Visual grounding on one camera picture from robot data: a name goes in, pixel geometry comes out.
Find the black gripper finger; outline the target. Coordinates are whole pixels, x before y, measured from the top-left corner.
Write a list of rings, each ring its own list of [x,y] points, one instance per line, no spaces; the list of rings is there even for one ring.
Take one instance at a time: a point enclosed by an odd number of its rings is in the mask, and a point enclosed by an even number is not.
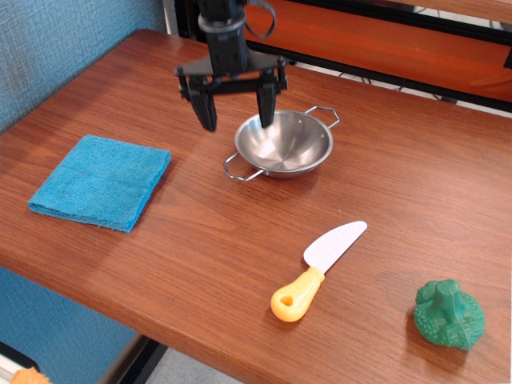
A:
[[[276,106],[276,85],[273,70],[264,70],[260,73],[257,103],[261,127],[267,128],[273,123]]]
[[[214,97],[204,77],[190,77],[188,83],[189,101],[202,127],[209,132],[217,128],[217,113]]]

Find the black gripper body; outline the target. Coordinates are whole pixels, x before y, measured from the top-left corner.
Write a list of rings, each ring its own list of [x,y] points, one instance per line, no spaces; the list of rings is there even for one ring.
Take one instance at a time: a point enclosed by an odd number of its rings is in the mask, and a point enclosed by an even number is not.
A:
[[[288,88],[282,56],[251,50],[245,32],[238,28],[222,34],[208,34],[209,54],[177,66],[181,95],[191,100],[194,94],[237,94],[256,92],[265,86],[277,94]]]

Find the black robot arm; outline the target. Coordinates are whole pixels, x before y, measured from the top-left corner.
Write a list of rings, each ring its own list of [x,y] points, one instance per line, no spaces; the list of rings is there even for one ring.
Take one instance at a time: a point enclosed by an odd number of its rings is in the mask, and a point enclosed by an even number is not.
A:
[[[254,51],[246,44],[245,5],[261,7],[272,16],[272,24],[260,39],[272,35],[276,26],[274,8],[264,1],[200,1],[198,26],[206,35],[209,54],[177,66],[181,96],[191,103],[205,130],[217,128],[214,96],[255,92],[262,127],[274,121],[277,95],[288,87],[287,60]]]

